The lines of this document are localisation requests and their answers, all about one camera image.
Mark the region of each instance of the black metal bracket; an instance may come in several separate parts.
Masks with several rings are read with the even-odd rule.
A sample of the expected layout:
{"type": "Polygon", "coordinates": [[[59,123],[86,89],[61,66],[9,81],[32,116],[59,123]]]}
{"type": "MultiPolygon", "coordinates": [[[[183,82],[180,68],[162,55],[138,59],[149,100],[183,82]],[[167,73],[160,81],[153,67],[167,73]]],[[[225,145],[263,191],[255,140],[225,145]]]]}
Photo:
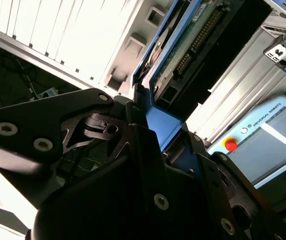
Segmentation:
{"type": "Polygon", "coordinates": [[[253,240],[286,239],[286,224],[231,159],[215,152],[211,160],[218,166],[236,221],[247,236],[253,240]]]}
{"type": "Polygon", "coordinates": [[[62,153],[91,140],[82,136],[69,145],[78,124],[112,106],[110,96],[92,88],[0,108],[0,168],[49,175],[62,153]]]}

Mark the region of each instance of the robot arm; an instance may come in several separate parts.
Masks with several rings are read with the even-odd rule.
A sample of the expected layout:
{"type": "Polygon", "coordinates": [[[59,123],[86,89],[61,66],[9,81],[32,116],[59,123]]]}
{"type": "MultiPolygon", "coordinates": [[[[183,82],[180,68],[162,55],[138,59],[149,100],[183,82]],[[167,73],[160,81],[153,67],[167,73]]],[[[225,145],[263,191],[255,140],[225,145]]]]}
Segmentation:
{"type": "Polygon", "coordinates": [[[286,240],[286,225],[226,155],[207,154],[187,130],[161,152],[143,88],[134,99],[92,88],[0,108],[0,185],[20,196],[17,207],[5,203],[10,211],[34,207],[28,239],[286,240]],[[98,138],[109,142],[108,163],[55,184],[61,155],[98,138]]]}

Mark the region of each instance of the red emergency stop button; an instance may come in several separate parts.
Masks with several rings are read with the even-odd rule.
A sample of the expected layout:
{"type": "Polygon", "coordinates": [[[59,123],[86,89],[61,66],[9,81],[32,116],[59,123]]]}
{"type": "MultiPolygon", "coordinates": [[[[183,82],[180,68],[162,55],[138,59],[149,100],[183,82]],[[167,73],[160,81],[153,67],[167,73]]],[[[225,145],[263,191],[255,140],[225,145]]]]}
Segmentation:
{"type": "Polygon", "coordinates": [[[237,143],[234,139],[230,139],[228,141],[225,142],[225,148],[229,151],[229,152],[233,152],[237,149],[237,143]]]}

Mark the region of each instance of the green circuit board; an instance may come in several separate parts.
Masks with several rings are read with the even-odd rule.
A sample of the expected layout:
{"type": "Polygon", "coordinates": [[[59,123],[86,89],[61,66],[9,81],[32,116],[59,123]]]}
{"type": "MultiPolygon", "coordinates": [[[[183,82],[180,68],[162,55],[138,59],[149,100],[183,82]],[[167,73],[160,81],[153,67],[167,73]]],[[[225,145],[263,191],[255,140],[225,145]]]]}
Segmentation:
{"type": "Polygon", "coordinates": [[[199,35],[203,26],[208,22],[209,17],[216,9],[217,2],[218,1],[210,1],[208,3],[208,1],[204,1],[204,3],[200,5],[195,12],[193,19],[157,74],[154,86],[158,86],[158,88],[160,88],[164,78],[167,78],[167,76],[172,73],[178,65],[183,64],[184,61],[188,61],[186,53],[195,41],[195,38],[199,35]]]}

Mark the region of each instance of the screw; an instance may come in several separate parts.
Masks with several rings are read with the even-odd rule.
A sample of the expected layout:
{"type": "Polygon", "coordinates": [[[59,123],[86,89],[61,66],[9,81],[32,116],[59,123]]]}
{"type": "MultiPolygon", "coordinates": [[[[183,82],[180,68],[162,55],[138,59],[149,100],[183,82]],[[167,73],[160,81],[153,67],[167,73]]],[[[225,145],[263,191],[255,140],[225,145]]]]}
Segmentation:
{"type": "Polygon", "coordinates": [[[154,203],[161,210],[165,211],[169,208],[169,202],[167,198],[160,193],[154,195],[154,203]]]}
{"type": "Polygon", "coordinates": [[[99,98],[102,99],[103,101],[107,101],[107,100],[108,100],[108,97],[105,96],[104,94],[101,94],[101,93],[100,93],[98,96],[99,96],[99,98]]]}
{"type": "Polygon", "coordinates": [[[226,219],[222,218],[221,219],[221,225],[223,226],[223,229],[229,234],[229,235],[234,235],[235,234],[235,228],[232,225],[232,223],[226,219]]]}
{"type": "Polygon", "coordinates": [[[194,135],[194,139],[195,139],[196,141],[198,141],[198,142],[200,142],[200,141],[201,141],[200,137],[199,137],[199,136],[197,136],[197,135],[194,135]]]}
{"type": "Polygon", "coordinates": [[[223,161],[227,161],[227,160],[228,160],[225,155],[220,154],[219,156],[221,157],[221,159],[222,159],[223,161]]]}
{"type": "Polygon", "coordinates": [[[274,236],[275,236],[275,238],[276,238],[277,240],[283,240],[282,237],[279,236],[277,233],[275,233],[274,236]]]}
{"type": "Polygon", "coordinates": [[[38,138],[34,141],[33,146],[36,150],[47,152],[53,148],[53,143],[46,138],[38,138]]]}
{"type": "Polygon", "coordinates": [[[17,126],[9,122],[0,122],[0,135],[2,136],[13,136],[18,131],[17,126]]]}
{"type": "Polygon", "coordinates": [[[158,91],[158,86],[155,86],[153,93],[155,94],[157,91],[158,91]]]}

